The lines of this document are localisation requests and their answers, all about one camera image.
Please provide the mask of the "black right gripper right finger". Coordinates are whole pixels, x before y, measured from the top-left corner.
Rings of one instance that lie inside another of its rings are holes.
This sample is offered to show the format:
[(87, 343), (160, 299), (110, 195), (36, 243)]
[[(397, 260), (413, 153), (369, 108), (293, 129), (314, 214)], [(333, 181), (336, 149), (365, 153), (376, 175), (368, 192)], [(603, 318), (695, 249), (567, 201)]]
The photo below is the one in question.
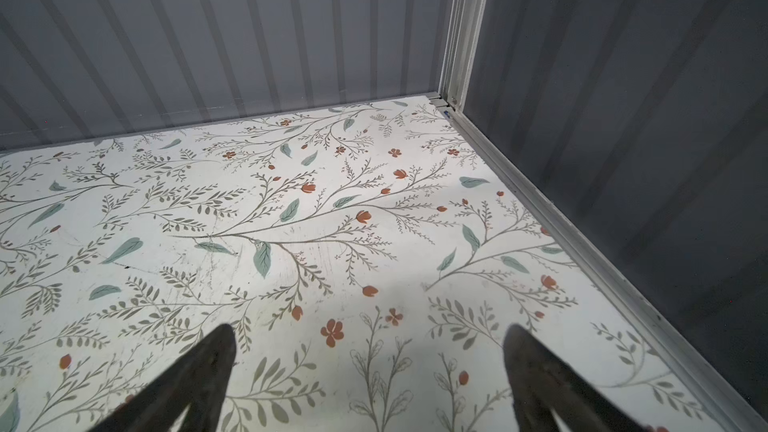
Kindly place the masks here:
[(507, 329), (502, 350), (519, 430), (644, 429), (521, 325)]

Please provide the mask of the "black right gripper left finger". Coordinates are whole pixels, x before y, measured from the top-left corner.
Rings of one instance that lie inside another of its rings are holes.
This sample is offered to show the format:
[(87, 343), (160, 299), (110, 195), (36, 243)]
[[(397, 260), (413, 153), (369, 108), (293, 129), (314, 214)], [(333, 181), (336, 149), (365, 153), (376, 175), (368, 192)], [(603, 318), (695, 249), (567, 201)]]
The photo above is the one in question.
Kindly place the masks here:
[(94, 431), (215, 431), (237, 354), (234, 329), (221, 324)]

